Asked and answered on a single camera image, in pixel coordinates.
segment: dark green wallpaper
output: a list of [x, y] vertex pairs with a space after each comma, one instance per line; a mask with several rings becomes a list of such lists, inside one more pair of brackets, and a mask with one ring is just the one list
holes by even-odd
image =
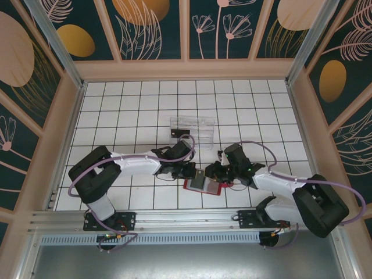
[[181, 59], [178, 0], [105, 4], [123, 60]]
[[220, 59], [248, 58], [263, 1], [235, 2], [241, 4], [220, 7], [215, 0], [190, 0], [190, 59], [215, 59], [216, 45]]
[[0, 207], [13, 210], [39, 137], [0, 104]]
[[0, 20], [1, 44], [11, 49], [0, 52], [0, 89], [43, 127], [60, 75], [10, 1], [0, 3]]
[[333, 139], [351, 186], [371, 203], [372, 99], [333, 133]]
[[334, 14], [332, 15], [330, 21], [328, 22], [327, 26], [325, 27], [325, 29], [323, 31], [323, 34], [320, 36], [316, 46], [314, 47], [313, 51], [310, 53], [309, 57], [307, 58], [307, 60], [305, 62], [305, 67], [307, 67], [309, 65], [309, 63], [311, 62], [311, 60], [313, 59], [315, 52], [318, 50], [318, 47], [319, 47], [320, 43], [323, 41], [324, 37], [327, 35], [329, 29], [331, 28], [334, 20], [336, 19], [337, 15], [339, 13], [339, 10], [341, 10], [345, 1], [346, 0], [339, 0], [337, 8], [336, 8]]
[[372, 82], [372, 6], [354, 1], [309, 74], [331, 124]]
[[7, 223], [3, 223], [3, 222], [0, 222], [0, 247], [1, 247], [1, 243], [4, 239], [4, 236], [5, 236], [5, 233], [6, 233], [6, 229], [8, 228], [8, 224]]

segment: transparent container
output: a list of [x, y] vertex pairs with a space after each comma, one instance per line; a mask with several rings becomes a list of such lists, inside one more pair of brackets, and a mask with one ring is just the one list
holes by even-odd
[[[195, 139], [195, 148], [211, 150], [213, 148], [214, 118], [180, 116], [170, 118], [170, 131], [172, 129], [190, 130]], [[170, 143], [176, 144], [178, 138], [173, 138], [169, 131]]]

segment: flower drawing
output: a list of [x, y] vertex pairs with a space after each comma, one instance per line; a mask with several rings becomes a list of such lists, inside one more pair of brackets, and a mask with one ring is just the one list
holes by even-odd
[[192, 17], [192, 23], [194, 24], [194, 27], [196, 29], [196, 32], [198, 33], [198, 39], [199, 39], [199, 48], [200, 48], [200, 54], [202, 56], [202, 59], [204, 59], [203, 56], [203, 50], [202, 50], [202, 44], [200, 41], [200, 34], [204, 32], [213, 31], [215, 29], [215, 26], [213, 23], [213, 20], [209, 16], [193, 16]]
[[228, 46], [230, 44], [230, 40], [252, 35], [252, 29], [249, 28], [250, 25], [251, 22], [249, 21], [249, 15], [236, 16], [232, 21], [231, 15], [223, 17], [223, 27], [225, 29], [227, 39], [226, 58], [228, 58]]
[[[17, 127], [17, 121], [15, 119], [10, 117], [9, 120], [6, 121], [3, 115], [0, 116], [0, 155], [1, 155], [1, 151], [4, 151], [4, 152], [10, 151], [25, 160], [31, 161], [30, 158], [23, 156], [22, 154], [12, 149], [12, 142], [13, 142], [13, 139], [16, 133], [16, 127]], [[19, 173], [27, 174], [26, 171], [18, 169], [17, 167], [11, 166], [3, 161], [0, 161], [0, 165], [5, 166], [11, 170], [17, 171]], [[18, 190], [0, 189], [0, 191], [8, 191], [8, 192], [16, 191], [17, 192]]]

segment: purple cable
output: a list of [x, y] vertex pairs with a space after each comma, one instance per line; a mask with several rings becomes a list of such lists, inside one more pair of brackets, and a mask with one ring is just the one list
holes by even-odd
[[281, 179], [285, 179], [285, 180], [288, 180], [288, 181], [291, 181], [291, 182], [329, 184], [329, 185], [341, 187], [343, 189], [347, 189], [347, 190], [353, 192], [359, 198], [360, 202], [362, 203], [362, 209], [360, 210], [360, 212], [355, 217], [341, 222], [340, 225], [343, 226], [343, 225], [346, 225], [346, 224], [353, 223], [354, 221], [362, 218], [364, 213], [366, 212], [366, 210], [367, 210], [366, 201], [363, 199], [362, 195], [360, 195], [359, 192], [356, 191], [355, 189], [353, 189], [351, 187], [348, 187], [348, 186], [345, 186], [345, 185], [342, 185], [341, 183], [332, 182], [332, 181], [308, 180], [308, 179], [298, 179], [298, 178], [291, 178], [291, 177], [287, 177], [287, 176], [282, 176], [282, 175], [277, 174], [277, 173], [275, 173], [271, 170], [271, 168], [278, 163], [278, 160], [277, 160], [275, 154], [273, 153], [273, 151], [271, 151], [268, 147], [266, 147], [263, 144], [261, 144], [259, 142], [256, 142], [256, 141], [241, 141], [241, 142], [239, 142], [239, 144], [257, 144], [257, 145], [262, 146], [264, 149], [266, 149], [272, 155], [272, 157], [274, 159], [274, 163], [272, 163], [271, 165], [269, 165], [267, 167], [267, 169], [269, 170], [269, 173], [272, 176], [275, 176], [275, 177], [278, 177], [278, 178], [281, 178]]
[[[87, 175], [91, 170], [93, 170], [94, 168], [102, 165], [102, 164], [105, 164], [105, 163], [108, 163], [108, 162], [112, 162], [112, 161], [115, 161], [115, 160], [123, 160], [123, 159], [129, 159], [129, 158], [148, 158], [148, 159], [153, 159], [153, 160], [157, 160], [157, 161], [160, 161], [160, 162], [168, 162], [168, 163], [174, 163], [174, 162], [179, 162], [179, 161], [182, 161], [184, 159], [186, 159], [187, 157], [191, 156], [192, 153], [195, 152], [195, 139], [193, 138], [192, 135], [188, 135], [188, 134], [184, 134], [182, 136], [179, 137], [178, 141], [180, 141], [180, 139], [184, 138], [184, 137], [190, 137], [191, 141], [192, 141], [192, 147], [191, 147], [191, 150], [183, 157], [181, 158], [178, 158], [178, 159], [172, 159], [172, 160], [167, 160], [167, 159], [161, 159], [161, 158], [158, 158], [158, 157], [154, 157], [154, 156], [147, 156], [147, 155], [123, 155], [123, 156], [117, 156], [117, 157], [113, 157], [113, 158], [108, 158], [108, 159], [105, 159], [105, 160], [102, 160], [96, 164], [93, 164], [92, 166], [90, 166], [89, 168], [87, 168], [85, 171], [83, 171], [73, 182], [72, 184], [70, 185], [69, 187], [69, 190], [67, 191], [67, 193], [69, 194], [69, 196], [72, 196], [74, 198], [79, 198], [80, 196], [79, 195], [75, 195], [75, 194], [72, 194], [71, 191], [72, 189], [75, 187], [76, 183], [78, 183], [85, 175]], [[127, 242], [125, 242], [124, 244], [120, 245], [120, 246], [117, 246], [117, 249], [116, 247], [107, 251], [107, 253], [109, 253], [110, 251], [111, 252], [114, 252], [114, 251], [117, 251], [123, 247], [125, 247], [129, 242], [131, 242], [132, 240], [134, 240], [134, 238], [136, 238], [138, 236], [137, 233], [135, 232], [123, 232], [123, 231], [117, 231], [117, 230], [114, 230], [108, 226], [106, 226], [105, 224], [103, 224], [103, 222], [98, 219], [97, 215], [95, 214], [95, 212], [88, 206], [90, 212], [92, 213], [93, 217], [95, 218], [95, 220], [97, 221], [98, 224], [100, 224], [103, 228], [107, 229], [108, 231], [112, 231], [113, 233], [116, 233], [116, 234], [120, 234], [120, 235], [133, 235], [132, 238], [130, 238]], [[103, 250], [101, 248], [101, 243], [102, 241], [99, 242], [98, 246], [99, 248], [101, 249], [101, 251]]]

